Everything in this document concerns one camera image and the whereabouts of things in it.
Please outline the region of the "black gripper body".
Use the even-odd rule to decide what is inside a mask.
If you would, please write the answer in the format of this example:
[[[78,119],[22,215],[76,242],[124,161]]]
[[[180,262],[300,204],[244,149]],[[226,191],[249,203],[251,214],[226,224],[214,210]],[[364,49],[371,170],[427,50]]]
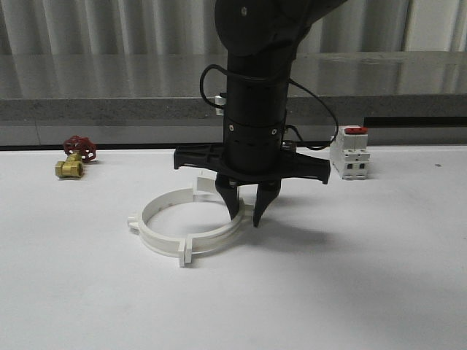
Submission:
[[[329,161],[283,149],[284,131],[284,120],[267,126],[247,126],[225,117],[223,143],[177,147],[174,168],[205,168],[245,184],[288,178],[316,179],[327,184]]]

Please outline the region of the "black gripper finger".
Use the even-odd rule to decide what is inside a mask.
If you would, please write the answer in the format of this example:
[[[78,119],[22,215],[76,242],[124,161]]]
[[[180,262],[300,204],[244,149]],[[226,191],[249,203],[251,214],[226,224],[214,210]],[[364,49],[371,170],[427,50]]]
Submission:
[[[271,202],[279,195],[281,190],[281,181],[274,180],[271,182],[261,182],[258,184],[256,192],[256,202],[253,210],[253,226],[257,228],[260,223],[260,219],[271,204]]]
[[[216,191],[220,194],[227,206],[231,219],[234,219],[239,212],[239,193],[235,180],[227,176],[216,176]]]

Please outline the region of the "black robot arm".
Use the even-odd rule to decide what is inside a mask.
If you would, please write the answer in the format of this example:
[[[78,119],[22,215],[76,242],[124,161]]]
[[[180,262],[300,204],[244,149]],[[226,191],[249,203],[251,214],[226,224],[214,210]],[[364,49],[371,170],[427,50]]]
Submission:
[[[282,146],[290,70],[301,40],[338,1],[217,1],[215,26],[228,52],[223,143],[178,147],[174,167],[217,174],[216,190],[229,214],[239,212],[238,189],[256,184],[253,222],[258,224],[286,178],[327,182],[328,160]]]

